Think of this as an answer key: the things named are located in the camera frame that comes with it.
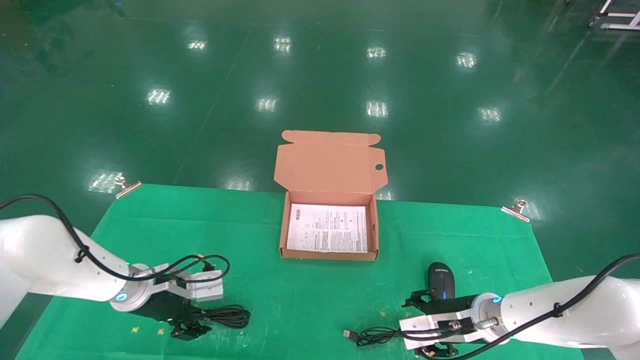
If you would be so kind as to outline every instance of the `open cardboard box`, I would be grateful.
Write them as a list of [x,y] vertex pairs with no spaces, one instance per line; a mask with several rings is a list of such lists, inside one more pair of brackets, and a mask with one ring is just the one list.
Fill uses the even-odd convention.
[[[283,258],[375,261],[378,258],[376,190],[388,182],[385,151],[370,147],[378,134],[285,130],[274,179],[285,195],[280,255]],[[291,204],[365,206],[367,253],[287,249]]]

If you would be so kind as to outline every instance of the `box flap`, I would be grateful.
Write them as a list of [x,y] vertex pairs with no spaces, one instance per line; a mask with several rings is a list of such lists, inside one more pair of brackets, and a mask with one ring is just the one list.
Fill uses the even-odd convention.
[[324,143],[370,146],[380,142],[378,134],[328,133],[326,131],[285,130],[282,138],[292,143]]
[[378,134],[286,130],[275,181],[291,191],[374,193],[388,182]]

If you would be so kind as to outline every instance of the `green cloth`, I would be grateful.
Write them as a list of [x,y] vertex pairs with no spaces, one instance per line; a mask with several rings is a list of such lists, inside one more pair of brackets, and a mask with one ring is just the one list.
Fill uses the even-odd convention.
[[[222,254],[232,267],[224,298],[202,308],[240,304],[243,330],[213,324],[190,342],[166,323],[119,313],[109,304],[54,299],[18,359],[413,359],[400,339],[357,348],[343,329],[397,327],[419,315],[401,304],[421,290],[430,263],[449,265],[456,294],[506,294],[550,282],[528,224],[497,208],[379,201],[375,263],[281,259],[284,196],[144,184],[114,201],[92,238],[131,263],[158,265],[186,254]],[[464,354],[477,345],[459,345]],[[578,350],[509,343],[478,359],[582,359]]]

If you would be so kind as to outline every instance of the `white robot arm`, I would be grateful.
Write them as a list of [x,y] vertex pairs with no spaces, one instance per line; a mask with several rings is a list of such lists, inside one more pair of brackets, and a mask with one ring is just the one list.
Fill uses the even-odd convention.
[[[130,265],[81,231],[74,230],[91,255],[121,277],[107,274],[89,261],[56,218],[34,215],[0,220],[0,293],[3,294],[0,297],[0,328],[26,293],[110,301],[117,311],[168,322],[173,326],[171,335],[182,340],[195,339],[211,330],[201,321],[212,320],[227,325],[224,318],[216,319],[210,311],[184,301],[222,298],[222,277],[228,272],[225,258],[188,256],[182,260],[196,258],[191,265],[203,263],[205,271],[189,274],[183,271],[190,267],[187,265],[167,274],[177,263],[154,268],[144,264]],[[227,269],[224,272],[215,270],[206,262],[208,258],[224,260]],[[235,320],[240,318],[240,322],[248,323],[250,313],[241,306],[233,307],[231,313],[237,316]]]
[[[466,360],[511,338],[560,347],[606,347],[617,360],[637,360],[640,281],[608,276],[635,259],[640,254],[617,260],[595,277],[554,282],[504,297],[482,293],[460,298],[455,297],[451,269],[433,263],[428,270],[429,289],[413,292],[403,306],[416,307],[424,315],[400,320],[396,331],[371,328],[344,335],[358,346],[402,337],[407,349],[427,359]],[[454,344],[471,342],[486,345],[457,356]]]

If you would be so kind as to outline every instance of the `green floor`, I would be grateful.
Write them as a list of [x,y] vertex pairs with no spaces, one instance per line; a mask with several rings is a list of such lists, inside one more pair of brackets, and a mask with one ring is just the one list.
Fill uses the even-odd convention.
[[[381,199],[521,197],[552,277],[593,274],[640,251],[640,33],[588,29],[599,6],[0,0],[0,199],[46,194],[90,233],[101,174],[282,192],[282,130],[379,133]],[[46,302],[0,331],[0,357]]]

